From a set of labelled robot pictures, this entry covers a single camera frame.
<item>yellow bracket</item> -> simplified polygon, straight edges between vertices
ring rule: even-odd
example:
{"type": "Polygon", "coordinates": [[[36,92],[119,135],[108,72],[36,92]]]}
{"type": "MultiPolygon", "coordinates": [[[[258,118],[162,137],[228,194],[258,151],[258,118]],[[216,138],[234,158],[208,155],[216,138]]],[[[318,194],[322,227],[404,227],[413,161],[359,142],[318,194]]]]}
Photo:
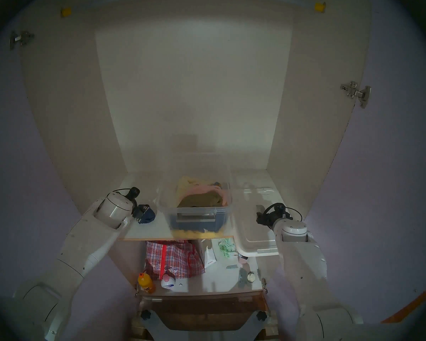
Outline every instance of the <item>yellow bracket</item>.
{"type": "Polygon", "coordinates": [[[326,6],[327,6],[326,2],[324,2],[324,3],[318,3],[318,2],[316,2],[316,4],[314,5],[314,9],[317,12],[325,13],[325,7],[326,6]]]}
{"type": "Polygon", "coordinates": [[[62,16],[62,18],[68,17],[69,15],[71,15],[71,7],[68,8],[62,8],[60,10],[60,15],[62,16]]]}

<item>olive green cloth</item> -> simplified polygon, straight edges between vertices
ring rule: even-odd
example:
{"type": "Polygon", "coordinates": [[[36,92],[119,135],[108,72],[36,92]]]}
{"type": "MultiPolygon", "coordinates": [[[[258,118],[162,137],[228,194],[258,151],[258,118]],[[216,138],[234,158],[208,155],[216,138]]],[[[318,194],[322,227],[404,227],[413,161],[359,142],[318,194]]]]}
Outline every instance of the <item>olive green cloth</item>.
{"type": "Polygon", "coordinates": [[[186,196],[182,199],[180,204],[178,204],[179,208],[203,208],[212,206],[223,206],[223,197],[215,191],[186,196]]]}

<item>box handle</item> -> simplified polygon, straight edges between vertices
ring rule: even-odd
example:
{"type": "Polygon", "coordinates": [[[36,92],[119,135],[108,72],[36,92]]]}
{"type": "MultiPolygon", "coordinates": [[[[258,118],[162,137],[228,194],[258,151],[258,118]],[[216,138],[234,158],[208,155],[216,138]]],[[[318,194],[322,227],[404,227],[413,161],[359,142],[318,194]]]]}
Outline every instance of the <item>box handle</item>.
{"type": "Polygon", "coordinates": [[[215,222],[216,214],[177,214],[177,222],[215,222]]]}

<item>orange edge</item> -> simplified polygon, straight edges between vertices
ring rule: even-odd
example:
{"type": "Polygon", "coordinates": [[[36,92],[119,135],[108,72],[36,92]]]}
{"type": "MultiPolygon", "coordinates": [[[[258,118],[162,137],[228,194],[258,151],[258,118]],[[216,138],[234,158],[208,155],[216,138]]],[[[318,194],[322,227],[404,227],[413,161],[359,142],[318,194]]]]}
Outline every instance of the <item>orange edge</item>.
{"type": "Polygon", "coordinates": [[[426,301],[426,291],[421,293],[417,298],[415,298],[412,302],[407,304],[403,309],[396,312],[391,317],[385,319],[381,323],[399,323],[425,301],[426,301]]]}

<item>cabinet hinge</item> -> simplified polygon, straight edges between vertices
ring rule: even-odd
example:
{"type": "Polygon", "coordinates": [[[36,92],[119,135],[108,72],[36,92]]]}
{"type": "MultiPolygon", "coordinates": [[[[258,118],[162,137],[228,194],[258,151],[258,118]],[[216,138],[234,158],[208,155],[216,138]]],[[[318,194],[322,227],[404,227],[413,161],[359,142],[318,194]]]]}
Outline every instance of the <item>cabinet hinge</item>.
{"type": "Polygon", "coordinates": [[[349,84],[341,84],[341,89],[347,93],[347,96],[351,99],[357,97],[360,100],[360,106],[366,107],[369,96],[371,95],[371,87],[365,86],[363,90],[358,90],[358,84],[351,81],[349,84]]]}
{"type": "Polygon", "coordinates": [[[21,31],[20,35],[17,35],[15,31],[11,32],[11,36],[9,37],[9,49],[13,50],[16,44],[20,44],[24,46],[28,44],[30,40],[35,37],[35,34],[32,34],[28,31],[21,31]]]}

